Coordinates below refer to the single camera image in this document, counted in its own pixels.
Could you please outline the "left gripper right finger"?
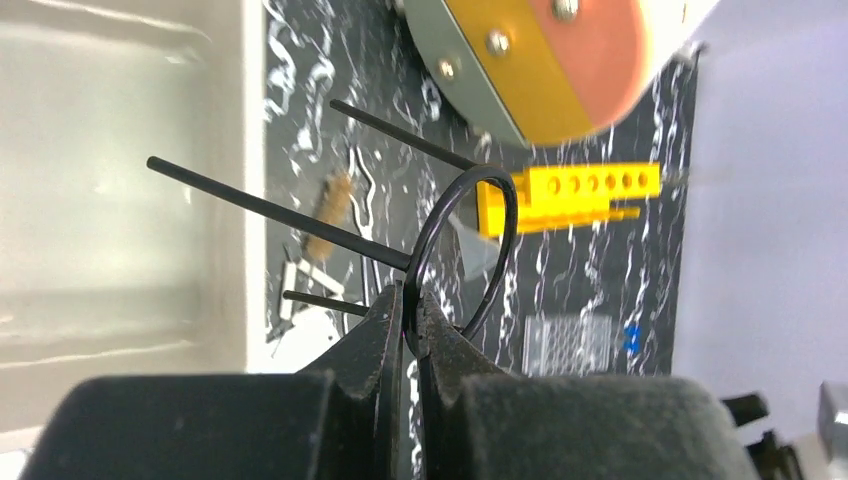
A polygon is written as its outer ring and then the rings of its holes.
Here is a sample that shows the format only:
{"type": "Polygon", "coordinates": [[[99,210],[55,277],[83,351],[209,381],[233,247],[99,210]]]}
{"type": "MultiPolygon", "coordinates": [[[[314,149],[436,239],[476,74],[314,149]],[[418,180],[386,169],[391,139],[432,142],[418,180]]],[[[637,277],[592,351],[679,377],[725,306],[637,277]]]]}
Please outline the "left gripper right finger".
{"type": "Polygon", "coordinates": [[[519,377],[417,308],[427,479],[753,479],[725,406],[668,376],[519,377]]]}

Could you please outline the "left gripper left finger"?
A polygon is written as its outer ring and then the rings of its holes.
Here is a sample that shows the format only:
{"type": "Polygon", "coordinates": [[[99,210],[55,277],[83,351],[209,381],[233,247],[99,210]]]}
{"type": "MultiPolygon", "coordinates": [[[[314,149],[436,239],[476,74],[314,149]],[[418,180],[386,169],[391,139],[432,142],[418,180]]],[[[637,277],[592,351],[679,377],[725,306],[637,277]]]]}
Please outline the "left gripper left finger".
{"type": "Polygon", "coordinates": [[[393,479],[402,288],[293,374],[105,376],[63,399],[26,479],[393,479]]]}

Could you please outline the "blue capped vial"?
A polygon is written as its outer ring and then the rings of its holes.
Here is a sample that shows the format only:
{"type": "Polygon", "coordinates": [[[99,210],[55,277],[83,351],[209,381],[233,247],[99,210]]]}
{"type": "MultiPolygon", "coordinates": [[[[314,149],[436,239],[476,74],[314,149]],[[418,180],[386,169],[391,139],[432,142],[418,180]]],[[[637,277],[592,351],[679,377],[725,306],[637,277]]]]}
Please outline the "blue capped vial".
{"type": "Polygon", "coordinates": [[[637,343],[640,337],[640,326],[638,324],[627,325],[624,328],[624,333],[629,342],[637,343]]]}
{"type": "Polygon", "coordinates": [[[641,344],[638,338],[628,339],[623,347],[628,355],[638,355],[641,352],[641,344]]]}

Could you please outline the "black ring clamp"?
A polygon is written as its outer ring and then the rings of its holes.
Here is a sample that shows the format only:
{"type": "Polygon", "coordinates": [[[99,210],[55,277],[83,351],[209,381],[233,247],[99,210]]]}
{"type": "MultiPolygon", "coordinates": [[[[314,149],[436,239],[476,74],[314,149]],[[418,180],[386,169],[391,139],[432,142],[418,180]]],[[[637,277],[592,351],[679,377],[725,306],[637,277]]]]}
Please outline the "black ring clamp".
{"type": "Polygon", "coordinates": [[[418,359],[422,359],[428,355],[428,347],[424,340],[423,322],[416,318],[416,311],[418,310],[418,302],[422,295],[423,277],[427,262],[442,227],[448,221],[453,209],[462,197],[474,189],[478,183],[484,181],[497,187],[502,192],[505,204],[505,225],[500,244],[500,253],[497,256],[497,263],[492,272],[487,290],[482,296],[479,308],[468,321],[467,325],[460,331],[461,336],[466,340],[473,339],[491,311],[494,296],[504,280],[510,255],[515,246],[518,225],[518,201],[517,191],[511,175],[499,166],[478,164],[461,157],[452,151],[341,100],[331,100],[330,107],[349,118],[462,171],[462,174],[449,185],[434,205],[424,225],[421,227],[421,232],[410,254],[361,238],[339,227],[321,222],[305,214],[238,190],[157,156],[148,157],[146,167],[246,211],[311,234],[343,249],[404,272],[403,295],[405,307],[402,317],[402,327],[407,346],[418,359]]]}

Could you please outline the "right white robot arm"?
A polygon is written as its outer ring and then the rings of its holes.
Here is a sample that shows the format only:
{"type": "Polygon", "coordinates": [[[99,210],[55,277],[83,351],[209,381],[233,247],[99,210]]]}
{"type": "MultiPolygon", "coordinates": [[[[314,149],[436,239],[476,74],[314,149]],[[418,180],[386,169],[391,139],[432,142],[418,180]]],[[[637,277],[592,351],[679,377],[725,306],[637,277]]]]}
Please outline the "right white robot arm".
{"type": "Polygon", "coordinates": [[[805,427],[785,431],[764,420],[770,405],[760,392],[722,399],[738,427],[758,422],[759,438],[751,438],[747,453],[761,479],[813,480],[847,478],[847,384],[820,384],[815,411],[805,427]]]}

